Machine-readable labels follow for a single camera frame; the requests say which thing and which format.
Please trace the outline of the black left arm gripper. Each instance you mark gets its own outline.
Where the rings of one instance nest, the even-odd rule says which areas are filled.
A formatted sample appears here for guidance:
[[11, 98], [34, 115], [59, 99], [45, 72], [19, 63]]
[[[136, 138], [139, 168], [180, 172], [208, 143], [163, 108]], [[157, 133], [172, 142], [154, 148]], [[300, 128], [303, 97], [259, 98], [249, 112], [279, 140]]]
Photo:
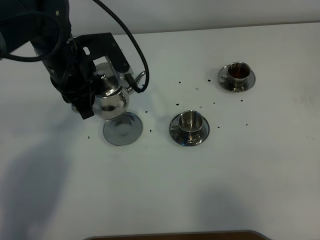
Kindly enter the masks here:
[[50, 81], [64, 101], [77, 110], [82, 119], [94, 116], [94, 63], [83, 46], [71, 35], [51, 57], [42, 61], [50, 74]]

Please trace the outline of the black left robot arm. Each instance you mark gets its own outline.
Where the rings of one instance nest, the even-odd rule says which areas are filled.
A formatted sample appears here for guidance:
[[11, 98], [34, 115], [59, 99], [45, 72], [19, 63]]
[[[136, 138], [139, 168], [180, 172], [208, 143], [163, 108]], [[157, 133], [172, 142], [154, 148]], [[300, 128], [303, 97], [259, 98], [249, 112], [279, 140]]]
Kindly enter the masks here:
[[54, 88], [83, 119], [94, 115], [95, 66], [72, 36], [67, 0], [2, 0], [0, 57], [42, 62]]

